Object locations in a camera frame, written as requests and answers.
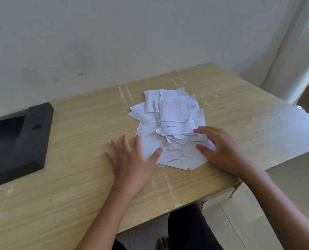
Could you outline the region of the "person's left hand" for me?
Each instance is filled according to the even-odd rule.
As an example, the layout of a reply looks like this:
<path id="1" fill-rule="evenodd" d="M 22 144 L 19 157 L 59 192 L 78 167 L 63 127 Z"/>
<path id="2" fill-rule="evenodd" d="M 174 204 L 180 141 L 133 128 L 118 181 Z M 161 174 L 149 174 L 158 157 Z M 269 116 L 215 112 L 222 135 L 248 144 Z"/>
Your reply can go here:
<path id="1" fill-rule="evenodd" d="M 143 155 L 139 135 L 136 135 L 133 139 L 133 151 L 130 154 L 122 152 L 121 141 L 122 138 L 118 141 L 115 139 L 111 140 L 115 151 L 112 155 L 115 155 L 117 159 L 116 166 L 112 166 L 114 183 L 120 186 L 133 185 L 143 188 L 150 179 L 155 164 L 149 165 L 146 163 L 147 159 Z"/>

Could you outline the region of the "person's right hand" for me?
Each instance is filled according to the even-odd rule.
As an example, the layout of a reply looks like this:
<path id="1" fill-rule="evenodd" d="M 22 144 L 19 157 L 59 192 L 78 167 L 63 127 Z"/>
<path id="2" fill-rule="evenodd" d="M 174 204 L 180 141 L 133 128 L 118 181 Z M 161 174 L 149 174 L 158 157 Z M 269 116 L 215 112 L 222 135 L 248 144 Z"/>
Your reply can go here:
<path id="1" fill-rule="evenodd" d="M 236 144 L 230 134 L 221 128 L 199 126 L 194 133 L 204 134 L 215 145 L 215 155 L 208 161 L 216 167 L 242 179 L 249 159 Z"/>

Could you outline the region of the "pile of white paper slips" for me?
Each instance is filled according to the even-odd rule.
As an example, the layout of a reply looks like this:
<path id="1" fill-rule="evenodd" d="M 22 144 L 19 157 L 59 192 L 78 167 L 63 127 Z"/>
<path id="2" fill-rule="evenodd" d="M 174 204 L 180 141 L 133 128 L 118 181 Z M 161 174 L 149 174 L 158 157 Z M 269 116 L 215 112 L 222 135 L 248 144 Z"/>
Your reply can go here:
<path id="1" fill-rule="evenodd" d="M 157 164 L 191 171 L 205 164 L 208 159 L 196 145 L 211 150 L 215 150 L 215 145 L 205 134 L 194 132 L 206 124 L 204 109 L 199 107 L 196 96 L 184 88 L 148 90 L 144 96 L 145 101 L 130 107 L 129 113 L 140 122 L 136 135 L 141 138 L 144 157 L 149 159 L 161 147 Z"/>

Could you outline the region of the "person's right forearm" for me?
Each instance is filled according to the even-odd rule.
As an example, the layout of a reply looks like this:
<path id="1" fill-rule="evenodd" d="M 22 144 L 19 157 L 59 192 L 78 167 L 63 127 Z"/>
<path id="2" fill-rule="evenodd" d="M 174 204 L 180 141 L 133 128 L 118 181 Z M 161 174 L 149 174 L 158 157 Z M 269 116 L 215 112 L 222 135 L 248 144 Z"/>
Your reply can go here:
<path id="1" fill-rule="evenodd" d="M 247 164 L 239 178 L 252 191 L 284 250 L 309 250 L 309 219 L 289 200 L 269 175 Z"/>

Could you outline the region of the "person's left forearm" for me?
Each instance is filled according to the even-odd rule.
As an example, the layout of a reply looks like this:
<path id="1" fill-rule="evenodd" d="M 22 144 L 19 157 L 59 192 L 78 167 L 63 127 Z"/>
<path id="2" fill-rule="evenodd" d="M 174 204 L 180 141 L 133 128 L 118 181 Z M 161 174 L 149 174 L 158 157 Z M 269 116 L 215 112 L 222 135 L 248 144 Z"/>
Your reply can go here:
<path id="1" fill-rule="evenodd" d="M 128 206 L 141 187 L 114 183 L 109 195 L 75 250 L 112 250 Z"/>

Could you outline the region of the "light wooden desk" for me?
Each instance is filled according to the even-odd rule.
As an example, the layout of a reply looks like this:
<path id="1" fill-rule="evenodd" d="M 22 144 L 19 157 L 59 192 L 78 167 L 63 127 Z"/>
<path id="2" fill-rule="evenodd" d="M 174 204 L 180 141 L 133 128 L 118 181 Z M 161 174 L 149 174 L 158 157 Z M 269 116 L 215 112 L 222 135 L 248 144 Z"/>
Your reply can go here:
<path id="1" fill-rule="evenodd" d="M 44 169 L 0 185 L 0 250 L 73 250 L 113 183 L 104 151 L 136 134 L 129 107 L 146 90 L 182 86 L 206 125 L 226 130 L 261 168 L 309 152 L 308 113 L 214 63 L 54 101 Z"/>

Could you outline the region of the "person's black trousers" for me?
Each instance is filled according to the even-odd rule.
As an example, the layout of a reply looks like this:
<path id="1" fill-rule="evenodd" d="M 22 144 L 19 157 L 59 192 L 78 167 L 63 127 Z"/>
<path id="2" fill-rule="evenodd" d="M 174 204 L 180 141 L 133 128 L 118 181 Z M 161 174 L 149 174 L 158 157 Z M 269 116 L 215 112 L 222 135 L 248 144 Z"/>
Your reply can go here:
<path id="1" fill-rule="evenodd" d="M 170 213 L 169 250 L 223 250 L 197 203 Z"/>

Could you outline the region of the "person's bare foot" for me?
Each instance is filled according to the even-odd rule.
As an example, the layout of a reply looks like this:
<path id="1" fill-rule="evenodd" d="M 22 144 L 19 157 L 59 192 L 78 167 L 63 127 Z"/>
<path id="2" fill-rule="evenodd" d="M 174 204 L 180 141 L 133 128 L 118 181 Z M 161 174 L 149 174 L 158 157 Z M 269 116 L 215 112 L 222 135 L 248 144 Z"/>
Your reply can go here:
<path id="1" fill-rule="evenodd" d="M 155 250 L 169 250 L 169 237 L 162 236 L 161 238 L 157 239 Z"/>

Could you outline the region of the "black monitor stand base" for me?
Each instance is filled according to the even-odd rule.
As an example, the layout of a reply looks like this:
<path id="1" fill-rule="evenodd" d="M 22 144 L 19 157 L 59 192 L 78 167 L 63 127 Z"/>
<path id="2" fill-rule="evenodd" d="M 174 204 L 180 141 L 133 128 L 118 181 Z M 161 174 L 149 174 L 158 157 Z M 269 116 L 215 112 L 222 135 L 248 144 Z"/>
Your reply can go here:
<path id="1" fill-rule="evenodd" d="M 47 102 L 0 117 L 0 185 L 44 168 L 53 112 Z"/>

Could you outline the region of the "white door frame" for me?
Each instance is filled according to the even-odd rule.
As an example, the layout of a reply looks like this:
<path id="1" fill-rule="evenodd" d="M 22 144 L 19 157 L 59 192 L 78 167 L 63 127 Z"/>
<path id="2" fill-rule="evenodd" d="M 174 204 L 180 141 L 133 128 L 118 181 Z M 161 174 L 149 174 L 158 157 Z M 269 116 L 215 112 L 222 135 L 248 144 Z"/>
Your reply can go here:
<path id="1" fill-rule="evenodd" d="M 295 105 L 309 85 L 309 19 L 269 93 Z"/>

